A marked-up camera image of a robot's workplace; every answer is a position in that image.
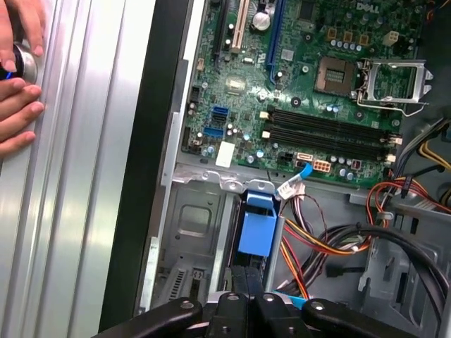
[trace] silver side panel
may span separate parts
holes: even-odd
[[[1,337],[97,333],[154,4],[46,1],[46,113],[0,175]]]

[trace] integrated circuit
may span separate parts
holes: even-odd
[[[308,21],[309,23],[313,21],[315,11],[315,1],[314,0],[302,0],[299,7],[299,20]]]
[[[317,92],[348,96],[352,90],[355,65],[339,58],[324,56],[315,82]]]

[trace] finger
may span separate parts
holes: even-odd
[[[4,99],[17,94],[23,87],[25,81],[20,78],[0,81],[0,107]]]
[[[31,144],[36,138],[34,132],[23,132],[22,134],[7,139],[0,143],[0,158],[5,158],[23,147]]]
[[[0,102],[0,121],[9,118],[23,107],[36,101],[41,94],[38,86],[27,86],[18,94],[8,97]]]
[[[13,136],[15,133],[27,127],[44,111],[41,102],[33,102],[18,113],[0,122],[0,142]]]
[[[0,0],[0,61],[8,72],[17,71],[13,53],[13,31],[4,0]]]
[[[17,9],[32,52],[36,56],[41,56],[44,53],[42,48],[42,29],[35,6],[31,1],[21,1],[18,3]]]

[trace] black cable tie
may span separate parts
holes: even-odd
[[[404,181],[404,185],[401,188],[401,198],[405,199],[407,194],[409,193],[410,186],[412,185],[412,180],[414,179],[413,175],[406,176],[406,180]]]

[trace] black ram slot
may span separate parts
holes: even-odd
[[[293,144],[295,146],[308,146],[314,149],[330,151],[337,156],[351,156],[361,160],[380,161],[388,153],[388,149],[377,146],[367,146],[365,144],[356,144],[355,142],[329,139],[327,137],[296,132],[276,126],[271,128],[271,136],[269,138],[272,142]]]
[[[341,121],[329,120],[327,118],[317,118],[315,116],[302,115],[291,111],[268,106],[268,112],[271,114],[274,124],[287,127],[296,127],[302,130],[314,130],[319,132],[329,132],[335,136],[353,137],[355,139],[364,139],[367,141],[380,142],[387,137],[385,130],[355,125]]]

